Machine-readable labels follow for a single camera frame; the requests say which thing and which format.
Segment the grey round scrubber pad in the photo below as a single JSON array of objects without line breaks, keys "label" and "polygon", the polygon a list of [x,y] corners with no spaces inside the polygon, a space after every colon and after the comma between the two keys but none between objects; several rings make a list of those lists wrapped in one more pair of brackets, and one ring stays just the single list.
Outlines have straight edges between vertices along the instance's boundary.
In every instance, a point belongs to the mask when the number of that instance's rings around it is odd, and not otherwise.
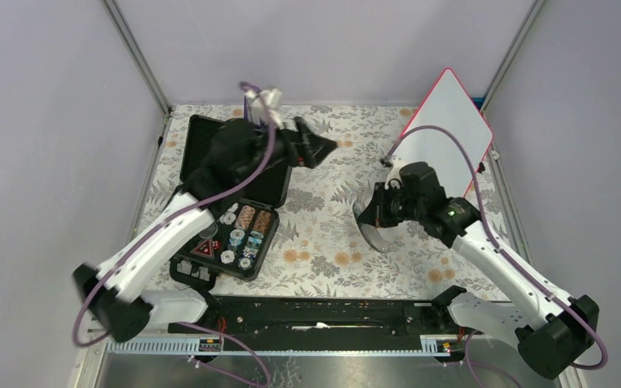
[{"label": "grey round scrubber pad", "polygon": [[380,234],[376,226],[360,221],[360,216],[364,213],[366,206],[360,199],[353,202],[353,216],[357,223],[357,228],[366,243],[373,249],[381,253],[391,250],[390,243]]}]

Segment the pink framed whiteboard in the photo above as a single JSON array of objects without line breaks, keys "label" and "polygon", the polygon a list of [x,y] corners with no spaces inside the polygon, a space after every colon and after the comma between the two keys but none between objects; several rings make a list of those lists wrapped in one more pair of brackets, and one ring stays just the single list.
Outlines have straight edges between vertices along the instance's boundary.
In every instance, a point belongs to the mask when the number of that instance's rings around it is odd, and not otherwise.
[{"label": "pink framed whiteboard", "polygon": [[465,196],[472,185],[468,168],[483,161],[493,132],[451,68],[442,71],[412,114],[393,155],[406,163],[426,162],[447,196]]}]

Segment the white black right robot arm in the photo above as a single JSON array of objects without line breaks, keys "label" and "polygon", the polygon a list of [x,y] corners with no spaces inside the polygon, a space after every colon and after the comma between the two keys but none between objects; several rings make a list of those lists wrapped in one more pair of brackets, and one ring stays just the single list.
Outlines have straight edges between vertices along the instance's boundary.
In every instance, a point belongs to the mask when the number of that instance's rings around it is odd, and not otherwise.
[{"label": "white black right robot arm", "polygon": [[480,211],[462,197],[447,196],[425,162],[394,166],[386,182],[353,203],[364,239],[388,251],[381,230],[414,221],[428,236],[474,264],[513,303],[500,306],[450,287],[433,300],[436,329],[481,331],[518,350],[539,376],[559,377],[595,342],[600,309],[587,295],[573,297],[549,281],[490,229]]}]

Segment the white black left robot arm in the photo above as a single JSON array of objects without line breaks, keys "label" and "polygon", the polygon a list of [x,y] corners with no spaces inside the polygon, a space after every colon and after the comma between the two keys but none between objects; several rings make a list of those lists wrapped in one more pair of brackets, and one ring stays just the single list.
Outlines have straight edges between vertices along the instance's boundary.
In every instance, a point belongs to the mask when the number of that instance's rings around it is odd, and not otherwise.
[{"label": "white black left robot arm", "polygon": [[196,127],[188,136],[188,156],[198,164],[162,213],[126,247],[96,267],[73,272],[82,309],[90,312],[117,343],[148,326],[190,323],[200,332],[218,324],[216,307],[197,291],[148,291],[146,286],[180,248],[214,225],[245,194],[257,176],[276,165],[319,166],[336,141],[313,132],[301,117],[294,129],[269,126],[264,132],[245,119]]}]

